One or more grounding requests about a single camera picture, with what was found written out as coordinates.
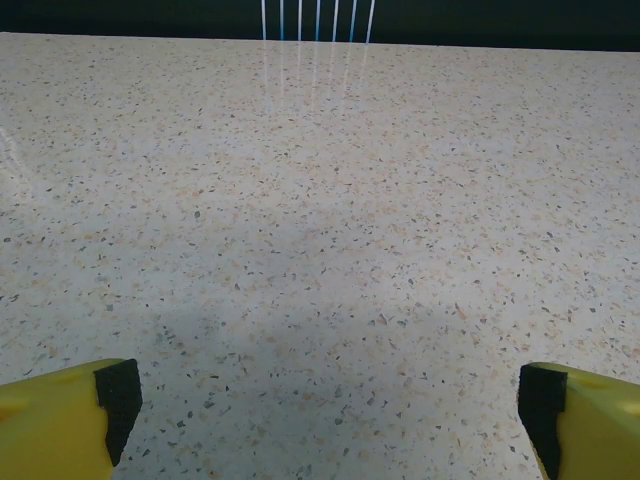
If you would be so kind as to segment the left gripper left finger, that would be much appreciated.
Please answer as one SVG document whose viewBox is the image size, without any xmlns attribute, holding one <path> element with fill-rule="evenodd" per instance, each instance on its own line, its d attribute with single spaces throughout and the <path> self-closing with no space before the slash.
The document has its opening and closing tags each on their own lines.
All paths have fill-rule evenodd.
<svg viewBox="0 0 640 480">
<path fill-rule="evenodd" d="M 0 480 L 111 480 L 142 403 L 134 359 L 0 385 Z"/>
</svg>

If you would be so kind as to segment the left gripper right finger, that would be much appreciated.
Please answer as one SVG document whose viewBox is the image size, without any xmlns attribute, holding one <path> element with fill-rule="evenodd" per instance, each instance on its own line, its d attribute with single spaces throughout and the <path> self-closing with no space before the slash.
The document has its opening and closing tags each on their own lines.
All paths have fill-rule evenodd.
<svg viewBox="0 0 640 480">
<path fill-rule="evenodd" d="M 640 480 L 640 385 L 529 363 L 517 408 L 544 480 Z"/>
</svg>

